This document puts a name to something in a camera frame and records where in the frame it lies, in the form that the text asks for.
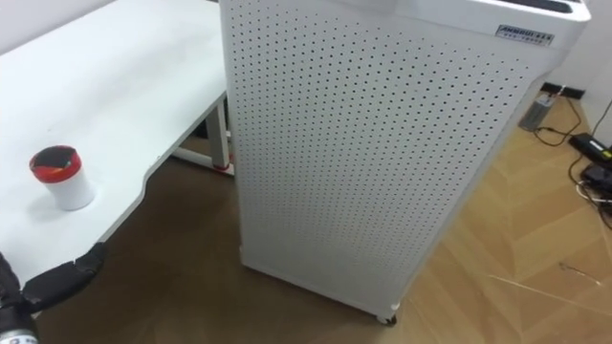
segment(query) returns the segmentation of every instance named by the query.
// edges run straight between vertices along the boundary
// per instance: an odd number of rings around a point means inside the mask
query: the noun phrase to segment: white wall
[[[0,0],[0,54],[114,0]]]
[[[612,0],[586,1],[593,19],[549,82],[586,90],[612,60]]]
[[[586,3],[593,19],[548,81],[586,91],[582,109],[592,129],[612,99],[612,0],[587,0]],[[601,123],[596,138],[612,145],[612,114]]]
[[[591,129],[603,116],[607,104],[612,100],[612,61],[608,62],[586,89],[582,99],[582,109]],[[612,110],[601,122],[595,138],[605,143],[608,147],[612,145]]]

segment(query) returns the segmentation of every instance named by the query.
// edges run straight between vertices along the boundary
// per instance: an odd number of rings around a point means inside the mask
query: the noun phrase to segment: black object
[[[559,13],[571,13],[572,7],[558,1],[553,0],[498,0],[511,4],[517,4],[522,6],[528,6],[535,9],[555,11]]]
[[[612,199],[612,172],[591,163],[580,173],[584,186],[595,190],[604,199]]]
[[[53,146],[41,150],[34,157],[32,166],[65,168],[77,151],[69,146]]]
[[[580,173],[582,188],[593,190],[601,199],[612,200],[612,172],[600,165],[591,163]],[[596,202],[601,219],[608,226],[604,216],[612,216],[612,203]]]
[[[612,167],[612,152],[590,134],[576,134],[568,142],[590,161],[604,167]]]
[[[228,106],[228,99],[225,98],[223,99],[223,106],[225,106],[226,109],[226,126],[230,126],[230,123],[228,121],[228,118],[230,117],[230,107]],[[208,129],[207,129],[207,122],[204,120],[202,121],[202,123],[200,123],[200,125],[198,125],[195,130],[193,131],[193,133],[191,133],[192,135],[195,135],[196,137],[200,138],[200,139],[208,139]]]
[[[379,322],[382,322],[387,327],[394,327],[398,323],[398,318],[393,315],[391,318],[379,319]]]
[[[579,90],[579,89],[575,89],[575,88],[571,88],[571,87],[565,87],[563,88],[563,86],[561,85],[556,85],[550,82],[545,82],[544,85],[542,85],[542,87],[540,88],[540,91],[543,92],[547,92],[550,94],[558,94],[559,92],[561,92],[559,95],[563,96],[563,97],[570,97],[573,99],[582,99],[582,97],[584,96],[584,90]]]
[[[30,281],[23,290],[11,265],[0,253],[0,339],[8,343],[36,343],[32,314],[74,296],[96,277],[104,263],[105,248],[95,244],[74,262],[50,269]]]

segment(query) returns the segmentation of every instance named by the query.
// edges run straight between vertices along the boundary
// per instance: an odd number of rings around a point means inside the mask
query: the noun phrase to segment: white desk
[[[221,102],[218,5],[120,0],[0,56],[0,69],[0,251],[24,283],[107,239]],[[56,209],[28,169],[54,144],[74,146],[96,185],[81,210]]]

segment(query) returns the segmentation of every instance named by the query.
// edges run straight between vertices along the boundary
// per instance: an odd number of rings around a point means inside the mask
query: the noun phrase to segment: label
[[[19,334],[0,340],[0,344],[38,344],[38,340],[28,334]]]
[[[591,145],[592,145],[593,147],[595,147],[597,150],[599,150],[599,151],[602,151],[602,150],[603,150],[603,147],[601,147],[600,145],[598,145],[598,144],[597,144],[595,141],[590,140],[590,141],[589,141],[589,143],[591,143]]]
[[[556,100],[557,100],[557,97],[550,96],[550,95],[542,95],[537,98],[537,103],[544,107],[551,107],[553,106]]]
[[[510,25],[500,25],[495,34],[498,37],[507,38],[519,42],[536,44],[538,46],[548,47],[553,43],[555,35],[545,32],[536,32],[533,30],[521,29]]]

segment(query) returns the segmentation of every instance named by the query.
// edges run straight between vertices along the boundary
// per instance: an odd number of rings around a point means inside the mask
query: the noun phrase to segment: metal desk leg
[[[217,104],[216,110],[211,111],[206,117],[211,157],[184,148],[177,148],[172,153],[172,156],[233,176],[233,163],[230,163],[225,113],[225,105],[223,100],[221,100]]]
[[[218,170],[226,170],[230,167],[230,149],[226,128],[226,107],[223,101],[217,105],[217,111],[208,115],[206,122],[212,165]]]

